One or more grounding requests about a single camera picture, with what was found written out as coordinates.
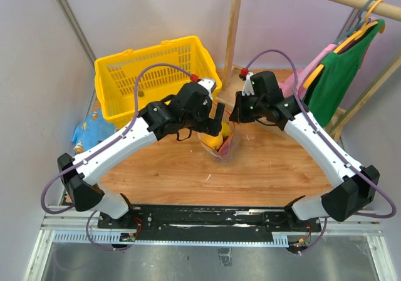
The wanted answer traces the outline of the green shirt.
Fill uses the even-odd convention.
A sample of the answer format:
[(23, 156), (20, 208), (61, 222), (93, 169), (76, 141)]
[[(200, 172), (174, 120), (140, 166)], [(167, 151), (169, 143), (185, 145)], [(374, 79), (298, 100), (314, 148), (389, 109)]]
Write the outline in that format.
[(345, 51), (330, 52), (321, 61), (323, 69), (307, 89), (303, 103), (322, 127), (332, 119), (361, 68), (371, 42), (384, 28), (384, 20), (374, 21), (360, 38), (348, 44)]

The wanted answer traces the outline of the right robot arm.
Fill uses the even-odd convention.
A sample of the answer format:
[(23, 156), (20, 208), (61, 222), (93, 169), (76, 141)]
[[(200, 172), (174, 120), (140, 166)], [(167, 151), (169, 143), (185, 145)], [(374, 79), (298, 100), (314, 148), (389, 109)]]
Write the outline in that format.
[(373, 165), (363, 166), (347, 155), (302, 102), (293, 95), (285, 98), (273, 72), (254, 74), (244, 69), (240, 77), (245, 84), (235, 94), (230, 121), (252, 123), (266, 118), (308, 152), (332, 186), (321, 195), (302, 196), (287, 204), (284, 224), (288, 229), (297, 231), (315, 217), (343, 222), (373, 201), (380, 176)]

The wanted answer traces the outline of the orange fruit with leaf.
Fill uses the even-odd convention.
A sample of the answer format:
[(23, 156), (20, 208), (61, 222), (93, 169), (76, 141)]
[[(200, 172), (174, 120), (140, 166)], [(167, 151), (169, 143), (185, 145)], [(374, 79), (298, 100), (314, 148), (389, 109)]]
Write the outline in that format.
[(222, 135), (211, 136), (205, 133), (200, 134), (200, 142), (208, 149), (218, 151), (224, 139)]

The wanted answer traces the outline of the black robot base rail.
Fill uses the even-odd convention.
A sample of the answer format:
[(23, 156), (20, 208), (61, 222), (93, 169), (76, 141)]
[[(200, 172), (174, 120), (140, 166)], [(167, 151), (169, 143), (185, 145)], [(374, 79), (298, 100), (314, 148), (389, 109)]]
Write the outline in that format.
[(184, 245), (306, 245), (320, 220), (299, 221), (282, 207), (133, 205), (114, 219), (101, 213), (100, 229), (121, 231), (118, 243)]

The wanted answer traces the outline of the pink shirt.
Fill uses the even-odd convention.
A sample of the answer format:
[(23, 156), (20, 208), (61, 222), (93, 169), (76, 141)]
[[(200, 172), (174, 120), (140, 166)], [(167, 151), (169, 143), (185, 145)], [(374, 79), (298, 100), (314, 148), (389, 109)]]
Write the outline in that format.
[(296, 85), (296, 92), (300, 98), (304, 98), (307, 89), (303, 88), (303, 83), (308, 76), (313, 72), (316, 67), (321, 63), (323, 58), (332, 52), (338, 45), (330, 43), (325, 47), (305, 68), (298, 70), (298, 84)]

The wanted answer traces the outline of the wooden clothes rack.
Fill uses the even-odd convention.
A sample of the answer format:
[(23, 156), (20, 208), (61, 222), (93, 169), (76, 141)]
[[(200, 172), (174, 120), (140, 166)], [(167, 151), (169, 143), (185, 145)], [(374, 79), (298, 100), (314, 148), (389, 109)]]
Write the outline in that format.
[[(400, 0), (384, 0), (400, 7)], [(245, 66), (258, 52), (275, 48), (304, 68), (345, 27), (353, 9), (326, 0), (241, 0), (234, 64)], [(386, 19), (387, 28), (373, 41), (361, 71), (341, 102), (347, 109), (400, 51), (400, 22)], [(256, 68), (290, 69), (279, 54), (261, 56)], [(397, 142), (400, 131), (400, 68), (346, 123), (343, 138), (361, 141), (384, 135)]]

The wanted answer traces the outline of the blue cartoon cloth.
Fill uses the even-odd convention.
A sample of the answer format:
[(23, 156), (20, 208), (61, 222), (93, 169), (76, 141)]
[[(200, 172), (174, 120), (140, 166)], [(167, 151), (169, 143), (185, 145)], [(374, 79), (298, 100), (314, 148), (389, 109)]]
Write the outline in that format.
[(107, 122), (101, 109), (91, 112), (75, 129), (72, 137), (74, 154), (83, 153), (118, 131), (118, 128)]

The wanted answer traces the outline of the grey clothes hanger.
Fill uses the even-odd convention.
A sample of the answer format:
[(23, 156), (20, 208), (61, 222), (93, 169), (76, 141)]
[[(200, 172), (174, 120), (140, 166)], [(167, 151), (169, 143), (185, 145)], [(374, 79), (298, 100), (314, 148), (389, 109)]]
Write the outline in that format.
[(339, 37), (337, 37), (333, 44), (338, 45), (342, 41), (344, 41), (347, 37), (351, 36), (355, 31), (360, 29), (363, 25), (362, 22), (362, 14), (366, 11), (367, 7), (376, 0), (368, 0), (364, 6), (357, 12), (357, 21), (354, 23), (354, 25), (351, 25), (343, 34), (341, 34)]

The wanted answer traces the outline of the yellow clothes hanger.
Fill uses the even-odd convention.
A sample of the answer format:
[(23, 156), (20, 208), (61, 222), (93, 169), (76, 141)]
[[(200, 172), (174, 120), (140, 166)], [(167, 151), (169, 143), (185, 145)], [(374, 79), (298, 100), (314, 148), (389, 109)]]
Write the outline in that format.
[[(355, 31), (351, 36), (347, 37), (344, 41), (339, 43), (339, 45), (332, 51), (332, 53), (339, 54), (342, 52), (345, 52), (347, 48), (350, 48), (351, 43), (358, 41), (359, 39), (362, 38), (362, 36), (372, 27), (378, 24), (378, 20), (374, 20), (370, 18), (371, 13), (373, 10), (380, 4), (383, 3), (384, 0), (376, 0), (373, 1), (374, 4), (370, 6), (370, 9), (367, 11), (366, 15), (364, 16), (363, 19), (363, 25), (360, 29)], [(303, 83), (303, 88), (308, 89), (311, 84), (314, 82), (314, 80), (321, 74), (323, 71), (325, 65), (320, 63), (316, 69), (311, 72), (311, 74), (308, 76), (308, 78), (305, 80)]]

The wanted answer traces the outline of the yellow plastic shopping basket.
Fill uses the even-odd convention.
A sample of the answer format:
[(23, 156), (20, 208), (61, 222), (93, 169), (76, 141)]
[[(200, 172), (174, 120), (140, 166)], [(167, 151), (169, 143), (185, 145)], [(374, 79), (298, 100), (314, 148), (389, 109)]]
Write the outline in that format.
[(214, 95), (222, 89), (212, 57), (197, 36), (98, 58), (94, 67), (96, 96), (103, 117), (117, 128), (131, 121), (135, 109), (177, 94), (190, 81), (190, 74), (214, 79)]

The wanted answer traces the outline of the clear zip top bag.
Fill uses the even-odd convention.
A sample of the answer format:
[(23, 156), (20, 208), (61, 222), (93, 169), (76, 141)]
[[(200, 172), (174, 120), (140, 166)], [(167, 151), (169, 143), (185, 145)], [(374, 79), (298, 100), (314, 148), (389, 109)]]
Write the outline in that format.
[(231, 112), (224, 110), (222, 128), (217, 136), (205, 133), (196, 133), (201, 146), (216, 160), (221, 163), (229, 162), (238, 146), (236, 123), (229, 121)]

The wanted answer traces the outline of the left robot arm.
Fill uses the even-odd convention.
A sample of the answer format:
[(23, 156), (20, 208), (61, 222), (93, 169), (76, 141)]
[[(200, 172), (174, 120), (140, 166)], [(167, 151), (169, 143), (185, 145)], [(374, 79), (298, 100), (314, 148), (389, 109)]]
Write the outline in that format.
[(149, 103), (133, 121), (93, 148), (74, 157), (61, 155), (58, 165), (66, 172), (61, 180), (74, 208), (106, 213), (120, 228), (129, 227), (134, 221), (129, 201), (98, 182), (130, 155), (168, 135), (178, 135), (181, 129), (217, 136), (224, 104), (218, 103), (215, 116), (210, 118), (216, 87), (215, 80), (209, 78), (186, 83), (177, 94)]

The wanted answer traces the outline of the dark red fruit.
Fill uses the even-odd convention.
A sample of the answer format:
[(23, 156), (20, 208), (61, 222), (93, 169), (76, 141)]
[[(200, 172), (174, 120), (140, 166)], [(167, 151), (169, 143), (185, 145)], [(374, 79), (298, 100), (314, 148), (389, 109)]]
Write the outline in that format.
[(218, 150), (219, 157), (225, 159), (229, 157), (234, 149), (233, 137), (228, 138), (223, 142)]

